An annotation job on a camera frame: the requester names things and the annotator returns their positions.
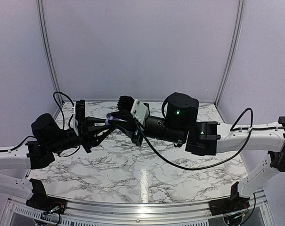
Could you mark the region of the lavender round charging case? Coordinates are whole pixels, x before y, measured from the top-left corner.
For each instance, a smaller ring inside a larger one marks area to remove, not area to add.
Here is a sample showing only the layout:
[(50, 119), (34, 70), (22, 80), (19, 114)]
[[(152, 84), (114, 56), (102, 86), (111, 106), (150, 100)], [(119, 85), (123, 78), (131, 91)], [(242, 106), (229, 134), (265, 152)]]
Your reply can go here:
[(110, 121), (115, 121), (116, 118), (113, 117), (110, 113), (106, 115), (105, 125), (110, 125)]

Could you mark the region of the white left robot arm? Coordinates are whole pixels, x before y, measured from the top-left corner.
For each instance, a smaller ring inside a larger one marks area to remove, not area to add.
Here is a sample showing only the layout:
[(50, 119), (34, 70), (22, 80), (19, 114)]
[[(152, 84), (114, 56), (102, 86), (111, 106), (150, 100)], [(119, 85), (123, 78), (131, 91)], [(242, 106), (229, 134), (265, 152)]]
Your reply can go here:
[[(31, 128), (31, 141), (24, 140), (16, 147), (0, 150), (0, 170), (43, 169), (55, 161), (55, 154), (79, 146), (91, 153), (93, 147), (114, 131), (105, 120), (93, 117), (81, 121), (77, 130), (64, 130), (49, 113), (39, 116)], [(43, 183), (36, 179), (17, 179), (0, 174), (0, 193), (33, 201), (42, 210), (51, 206)]]

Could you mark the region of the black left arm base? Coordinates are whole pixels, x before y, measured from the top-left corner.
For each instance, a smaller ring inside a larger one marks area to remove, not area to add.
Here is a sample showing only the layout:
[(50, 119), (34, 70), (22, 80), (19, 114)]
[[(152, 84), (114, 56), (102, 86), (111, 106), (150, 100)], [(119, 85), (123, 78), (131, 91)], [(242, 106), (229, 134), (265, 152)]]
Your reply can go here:
[(67, 203), (65, 199), (48, 196), (46, 194), (44, 185), (40, 180), (32, 178), (29, 181), (33, 187), (33, 195), (30, 197), (30, 199), (27, 199), (27, 206), (43, 210), (47, 213), (50, 213), (51, 210), (58, 207), (58, 209), (55, 209), (54, 212), (64, 214)]

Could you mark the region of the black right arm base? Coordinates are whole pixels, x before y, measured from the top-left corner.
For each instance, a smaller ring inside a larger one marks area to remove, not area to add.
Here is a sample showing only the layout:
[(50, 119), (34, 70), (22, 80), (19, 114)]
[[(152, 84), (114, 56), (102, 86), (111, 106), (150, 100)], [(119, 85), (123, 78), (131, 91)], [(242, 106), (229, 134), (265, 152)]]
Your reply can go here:
[(246, 205), (247, 207), (250, 206), (250, 197), (243, 197), (239, 193), (238, 185), (239, 182), (235, 182), (231, 186), (229, 197), (209, 201), (209, 208), (212, 216), (242, 210), (244, 208), (244, 205)]

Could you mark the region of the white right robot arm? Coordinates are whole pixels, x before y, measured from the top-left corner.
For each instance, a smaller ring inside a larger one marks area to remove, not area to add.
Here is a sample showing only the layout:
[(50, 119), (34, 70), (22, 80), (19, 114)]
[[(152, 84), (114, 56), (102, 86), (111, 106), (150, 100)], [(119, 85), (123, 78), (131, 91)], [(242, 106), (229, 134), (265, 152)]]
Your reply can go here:
[(276, 174), (285, 172), (285, 117), (270, 124), (240, 126), (216, 121), (197, 121), (199, 101), (183, 93), (172, 93), (163, 102), (162, 117), (150, 114), (149, 105), (121, 96), (118, 111), (106, 122), (124, 132), (139, 146), (150, 138), (185, 147), (189, 153), (210, 156), (243, 150), (267, 151), (267, 156), (247, 177), (231, 187), (225, 207), (235, 211)]

